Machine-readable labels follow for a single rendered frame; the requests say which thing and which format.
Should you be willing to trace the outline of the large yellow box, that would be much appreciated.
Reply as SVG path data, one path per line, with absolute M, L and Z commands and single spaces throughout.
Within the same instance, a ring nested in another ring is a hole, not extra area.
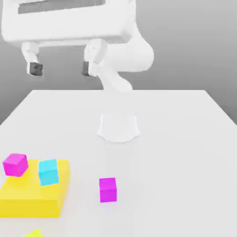
M 69 160 L 57 160 L 59 183 L 41 186 L 37 159 L 21 177 L 9 176 L 0 188 L 0 218 L 58 218 L 70 179 Z

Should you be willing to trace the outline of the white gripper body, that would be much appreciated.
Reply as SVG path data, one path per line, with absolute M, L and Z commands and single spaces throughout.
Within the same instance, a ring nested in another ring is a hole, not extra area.
M 17 47 L 54 47 L 86 45 L 103 39 L 109 44 L 123 44 L 134 35 L 136 0 L 81 1 L 67 9 L 52 10 L 43 2 L 36 12 L 21 13 L 19 1 L 3 0 L 1 34 Z

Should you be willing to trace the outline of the small cyan cube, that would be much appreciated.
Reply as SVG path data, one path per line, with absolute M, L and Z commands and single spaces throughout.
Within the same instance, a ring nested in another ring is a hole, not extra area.
M 38 175 L 41 186 L 59 183 L 58 165 L 56 159 L 42 160 L 38 162 Z

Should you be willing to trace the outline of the small magenta cube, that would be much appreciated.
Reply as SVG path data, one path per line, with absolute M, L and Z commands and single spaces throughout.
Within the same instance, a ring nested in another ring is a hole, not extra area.
M 21 177 L 28 169 L 28 160 L 25 154 L 11 153 L 3 162 L 5 175 Z
M 100 202 L 116 202 L 117 201 L 117 185 L 115 178 L 100 178 Z

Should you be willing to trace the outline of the small yellow cube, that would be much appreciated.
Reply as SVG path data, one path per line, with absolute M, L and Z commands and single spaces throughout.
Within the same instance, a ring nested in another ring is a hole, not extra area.
M 44 237 L 40 229 L 33 230 L 32 232 L 26 234 L 24 237 Z

